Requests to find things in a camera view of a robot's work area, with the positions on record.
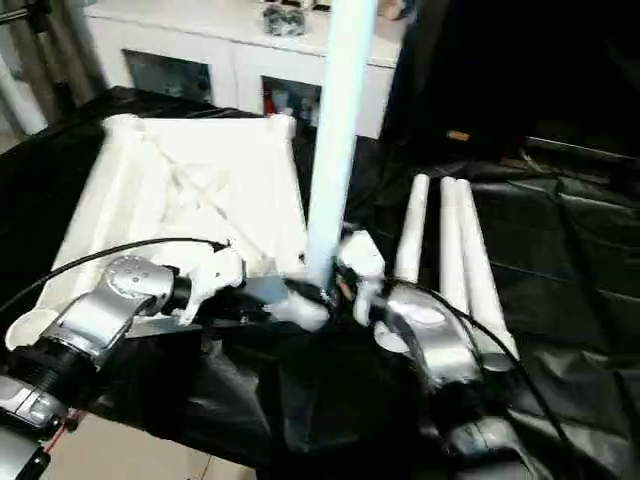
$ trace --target white fabric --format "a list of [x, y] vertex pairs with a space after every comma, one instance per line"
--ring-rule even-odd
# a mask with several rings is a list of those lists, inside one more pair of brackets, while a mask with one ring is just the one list
[[[126, 242], [191, 236], [230, 243], [249, 276], [303, 270], [306, 229], [291, 138], [295, 120], [105, 120], [107, 138], [55, 265]], [[203, 249], [174, 243], [136, 250], [183, 272]], [[56, 305], [96, 284], [109, 259], [54, 279], [38, 306]]]

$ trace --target black plastic sheet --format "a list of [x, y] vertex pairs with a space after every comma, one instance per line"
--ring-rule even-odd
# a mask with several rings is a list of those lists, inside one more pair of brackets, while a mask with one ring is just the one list
[[[100, 121], [124, 112], [247, 116], [118, 88], [3, 155], [0, 301], [49, 270], [99, 151]], [[294, 150], [306, 208], [313, 133], [301, 129]], [[640, 478], [637, 200], [479, 162], [409, 167], [393, 150], [359, 139], [347, 220], [367, 228], [387, 259], [418, 170], [471, 179], [507, 325], [584, 454], [586, 478]], [[420, 277], [429, 287], [437, 287], [438, 205], [434, 181]], [[5, 312], [0, 330], [34, 300]], [[204, 341], [198, 334], [129, 340], [102, 384], [93, 412], [275, 478], [446, 477], [444, 459], [418, 429], [421, 399], [409, 362], [348, 318], [314, 335], [278, 324]], [[516, 389], [509, 403], [527, 448], [550, 468], [566, 464], [530, 394]]]

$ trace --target floor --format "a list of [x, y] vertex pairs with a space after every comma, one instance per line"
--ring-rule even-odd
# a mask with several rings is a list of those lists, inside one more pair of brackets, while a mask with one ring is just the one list
[[11, 132], [0, 131], [0, 155], [18, 144], [18, 138]]
[[51, 452], [47, 480], [255, 480], [246, 467], [87, 416]]

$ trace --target white tube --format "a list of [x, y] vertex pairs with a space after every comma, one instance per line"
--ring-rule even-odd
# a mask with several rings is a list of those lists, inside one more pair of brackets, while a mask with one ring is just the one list
[[[462, 245], [464, 251], [464, 268], [469, 287], [471, 312], [473, 317], [491, 330], [506, 347], [518, 357], [513, 337], [509, 334], [502, 315], [498, 291], [493, 280], [489, 257], [482, 237], [480, 221], [473, 202], [471, 185], [466, 180], [456, 181], [458, 210], [462, 227]], [[501, 352], [491, 339], [476, 332], [480, 350], [483, 352]]]
[[394, 270], [396, 278], [411, 283], [418, 282], [418, 274], [420, 273], [424, 217], [427, 213], [428, 194], [429, 177], [423, 173], [416, 175], [413, 178]]
[[455, 179], [442, 179], [440, 197], [440, 293], [458, 310], [469, 313]]
[[31, 135], [47, 127], [47, 121], [37, 105], [25, 99], [18, 90], [18, 85], [2, 55], [0, 55], [0, 91], [11, 113], [20, 124], [20, 128], [26, 134]]
[[332, 270], [351, 177], [364, 73], [377, 2], [334, 0], [320, 125], [313, 163], [307, 274], [325, 288]]

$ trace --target wire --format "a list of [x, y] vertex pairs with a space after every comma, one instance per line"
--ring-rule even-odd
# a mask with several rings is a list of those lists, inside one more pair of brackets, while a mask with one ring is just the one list
[[140, 240], [140, 241], [137, 241], [137, 242], [125, 243], [123, 245], [118, 245], [117, 247], [107, 248], [105, 250], [101, 250], [99, 252], [95, 252], [95, 253], [92, 253], [90, 255], [86, 255], [84, 257], [80, 257], [77, 260], [74, 260], [72, 262], [69, 262], [69, 263], [67, 263], [65, 265], [62, 265], [61, 267], [58, 267], [58, 268], [52, 270], [51, 272], [49, 272], [45, 276], [41, 277], [40, 279], [38, 279], [35, 282], [33, 282], [31, 285], [23, 288], [17, 294], [15, 294], [9, 301], [7, 301], [4, 305], [2, 305], [0, 307], [0, 314], [2, 314], [5, 310], [7, 310], [14, 303], [16, 303], [20, 299], [22, 299], [22, 297], [24, 297], [25, 295], [31, 293], [36, 288], [41, 287], [42, 285], [47, 283], [52, 278], [55, 278], [55, 277], [57, 277], [59, 275], [62, 275], [64, 272], [66, 272], [68, 270], [71, 270], [72, 268], [78, 267], [80, 265], [83, 265], [85, 263], [91, 262], [93, 260], [97, 260], [99, 258], [108, 257], [109, 255], [112, 255], [114, 253], [119, 253], [119, 252], [123, 252], [123, 251], [126, 251], [126, 250], [130, 250], [132, 248], [145, 247], [147, 245], [156, 245], [158, 243], [174, 243], [174, 242], [176, 242], [176, 243], [178, 243], [178, 242], [204, 243], [204, 244], [209, 245], [210, 247], [212, 247], [214, 249], [214, 251], [215, 250], [221, 250], [221, 249], [225, 248], [225, 245], [222, 245], [220, 243], [217, 243], [217, 242], [214, 242], [214, 241], [211, 241], [211, 240], [203, 240], [203, 239], [200, 239], [200, 238], [191, 238], [191, 237], [152, 238], [152, 239], [148, 239], [148, 240]]
[[527, 388], [531, 391], [531, 394], [536, 399], [536, 402], [540, 406], [540, 409], [544, 413], [545, 417], [547, 417], [547, 420], [549, 420], [549, 423], [551, 423], [554, 430], [556, 431], [558, 438], [562, 442], [564, 448], [567, 450], [567, 453], [570, 455], [572, 462], [574, 463], [576, 473], [578, 474], [578, 478], [582, 478], [582, 469], [580, 468], [580, 463], [578, 462], [578, 458], [577, 458], [573, 443], [571, 442], [571, 440], [569, 440], [569, 437], [567, 436], [567, 433], [564, 431], [564, 428], [562, 427], [562, 424], [558, 420], [557, 415], [553, 412], [553, 410], [549, 406], [549, 403], [545, 400], [544, 396], [542, 395], [542, 392], [538, 389], [536, 384], [533, 382], [533, 380], [527, 373], [526, 369], [524, 368], [524, 365], [522, 365], [522, 362], [520, 362], [515, 357], [515, 355], [511, 353], [511, 351], [502, 342], [502, 340], [498, 338], [498, 336], [495, 333], [493, 333], [487, 327], [482, 325], [480, 322], [474, 319], [471, 315], [455, 308], [453, 305], [447, 302], [447, 300], [445, 300], [442, 297], [442, 295], [440, 295], [438, 292], [433, 291], [431, 289], [427, 289], [427, 288], [422, 288], [422, 287], [419, 287], [419, 288], [424, 292], [434, 296], [447, 310], [449, 310], [453, 315], [458, 317], [458, 319], [464, 319], [467, 322], [469, 322], [469, 324], [472, 327], [480, 330], [487, 337], [489, 337], [491, 341], [493, 341], [500, 348], [500, 350], [503, 351], [503, 353], [507, 356], [507, 358], [509, 358], [511, 363], [513, 363], [518, 374], [522, 377], [522, 379], [527, 385]]

